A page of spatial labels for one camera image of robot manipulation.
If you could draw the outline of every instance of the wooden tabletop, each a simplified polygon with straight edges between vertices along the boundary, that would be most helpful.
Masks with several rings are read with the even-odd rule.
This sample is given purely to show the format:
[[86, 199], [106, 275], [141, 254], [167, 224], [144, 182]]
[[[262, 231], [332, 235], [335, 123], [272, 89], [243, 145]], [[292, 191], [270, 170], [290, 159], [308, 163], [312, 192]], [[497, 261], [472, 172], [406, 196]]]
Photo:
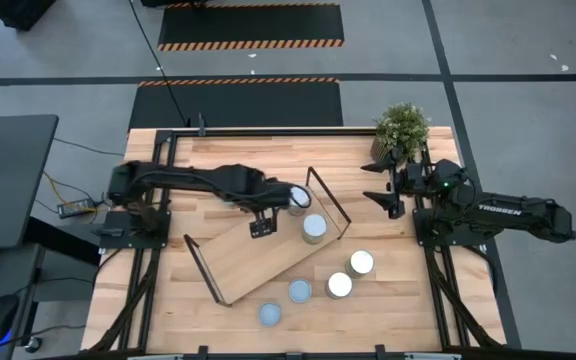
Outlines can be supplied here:
[[[125, 160], [150, 161], [155, 133], [154, 129], [132, 130]], [[211, 194], [172, 191], [170, 240], [160, 261], [148, 353], [196, 353], [200, 345], [207, 345], [212, 353], [372, 352], [376, 344], [384, 344], [387, 351], [440, 350], [424, 252], [417, 245], [410, 215], [414, 201], [404, 198], [408, 213], [390, 220], [361, 194], [384, 192], [388, 181], [386, 173], [359, 169], [372, 162], [371, 141], [369, 136], [180, 139], [175, 166], [210, 169], [241, 163], [295, 183], [303, 183], [307, 167], [313, 166], [352, 224], [341, 240], [227, 308], [213, 301], [183, 235], [192, 234], [200, 245], [205, 244], [247, 215]], [[459, 162], [449, 127], [432, 127], [428, 147], [433, 161]], [[325, 281], [343, 271], [346, 260], [359, 249], [374, 256], [375, 269], [354, 281], [350, 297], [328, 298]], [[464, 303], [493, 338], [504, 342], [486, 263], [462, 248], [452, 248], [452, 254]], [[95, 344], [123, 307], [133, 255], [133, 250], [122, 251], [99, 274], [82, 348]], [[288, 297], [288, 284], [295, 278], [313, 286], [313, 296], [304, 304]], [[281, 321], [272, 328], [263, 327], [257, 317], [259, 307], [269, 301], [278, 303], [282, 312]], [[453, 312], [444, 303], [451, 341], [457, 344]], [[133, 319], [132, 345], [140, 313], [138, 309]]]

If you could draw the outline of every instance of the hazard tape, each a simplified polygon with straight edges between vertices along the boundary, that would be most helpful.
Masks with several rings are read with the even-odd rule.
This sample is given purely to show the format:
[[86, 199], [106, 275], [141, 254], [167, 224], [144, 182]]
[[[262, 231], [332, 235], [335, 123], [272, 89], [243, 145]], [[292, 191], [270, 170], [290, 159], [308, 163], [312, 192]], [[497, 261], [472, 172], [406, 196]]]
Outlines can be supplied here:
[[314, 83], [314, 82], [339, 82], [336, 78], [247, 78], [247, 79], [210, 79], [210, 80], [169, 80], [166, 81], [142, 81], [142, 86], [162, 85], [234, 85], [234, 84], [277, 84], [277, 83]]
[[[288, 3], [281, 3], [281, 4], [244, 4], [244, 5], [213, 5], [213, 4], [206, 4], [205, 7], [207, 8], [247, 8], [247, 7], [277, 7], [277, 6], [339, 6], [337, 3], [303, 3], [303, 4], [288, 4]], [[172, 4], [166, 6], [166, 9], [174, 9], [174, 8], [184, 8], [184, 7], [192, 7], [190, 3], [183, 3], [183, 4]]]
[[341, 39], [208, 41], [159, 44], [159, 51], [243, 50], [341, 47]]

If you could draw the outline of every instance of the wooden board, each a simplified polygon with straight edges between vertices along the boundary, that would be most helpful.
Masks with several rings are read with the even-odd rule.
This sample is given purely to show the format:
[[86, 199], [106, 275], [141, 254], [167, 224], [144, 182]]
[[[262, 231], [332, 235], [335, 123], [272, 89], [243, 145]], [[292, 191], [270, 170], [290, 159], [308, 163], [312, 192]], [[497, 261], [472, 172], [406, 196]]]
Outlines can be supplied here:
[[[133, 130], [126, 160], [149, 161], [155, 130]], [[196, 353], [208, 345], [214, 353], [372, 352], [375, 344], [388, 351], [440, 349], [429, 279], [412, 217], [388, 219], [362, 191], [382, 192], [388, 175], [361, 171], [371, 162], [370, 137], [260, 136], [246, 138], [183, 138], [177, 144], [176, 166], [214, 168], [242, 163], [282, 181], [303, 182], [313, 166], [352, 219], [335, 241], [237, 301], [232, 308], [214, 303], [185, 243], [194, 234], [205, 244], [242, 221], [245, 214], [224, 208], [210, 194], [171, 192], [173, 212], [170, 245], [162, 253], [149, 353]], [[451, 129], [433, 127], [428, 140], [433, 161], [458, 162]], [[414, 208], [404, 198], [406, 209]], [[375, 257], [375, 270], [355, 281], [351, 297], [331, 300], [324, 282], [356, 250]], [[94, 344], [110, 326], [125, 301], [130, 263], [113, 259], [98, 277], [82, 347]], [[465, 249], [453, 249], [462, 299], [481, 325], [504, 342], [497, 304], [486, 263]], [[305, 304], [292, 303], [288, 284], [304, 278], [313, 286]], [[267, 301], [281, 306], [281, 322], [272, 328], [257, 320]], [[447, 312], [451, 341], [457, 344], [455, 321]]]
[[[205, 268], [217, 285], [217, 291], [226, 304], [263, 285], [282, 271], [322, 249], [339, 238], [341, 230], [315, 194], [302, 216], [281, 211], [277, 216], [277, 232], [262, 238], [250, 237], [250, 218], [222, 235], [210, 240], [198, 251]], [[306, 243], [301, 235], [305, 216], [319, 214], [326, 219], [328, 231], [319, 244]]]

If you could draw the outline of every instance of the black desk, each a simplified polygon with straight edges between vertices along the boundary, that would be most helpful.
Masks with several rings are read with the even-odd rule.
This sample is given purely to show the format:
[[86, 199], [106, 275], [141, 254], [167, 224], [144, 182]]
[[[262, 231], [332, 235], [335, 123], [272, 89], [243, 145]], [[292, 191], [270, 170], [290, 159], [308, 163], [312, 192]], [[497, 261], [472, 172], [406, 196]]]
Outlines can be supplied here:
[[[0, 296], [41, 279], [44, 248], [99, 264], [97, 246], [30, 216], [57, 123], [55, 115], [0, 117]], [[11, 338], [32, 327], [34, 290], [18, 294]], [[1, 347], [0, 359], [9, 359], [15, 345]]]

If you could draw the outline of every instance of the potted plant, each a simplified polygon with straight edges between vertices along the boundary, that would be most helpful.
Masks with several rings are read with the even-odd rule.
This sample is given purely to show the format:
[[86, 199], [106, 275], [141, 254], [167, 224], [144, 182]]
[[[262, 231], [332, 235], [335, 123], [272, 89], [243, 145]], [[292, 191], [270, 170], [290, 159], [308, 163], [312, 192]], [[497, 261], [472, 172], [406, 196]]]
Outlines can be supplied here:
[[391, 151], [400, 162], [414, 156], [428, 137], [427, 119], [422, 109], [411, 103], [390, 106], [377, 123], [377, 134], [370, 148], [375, 162], [380, 162]]

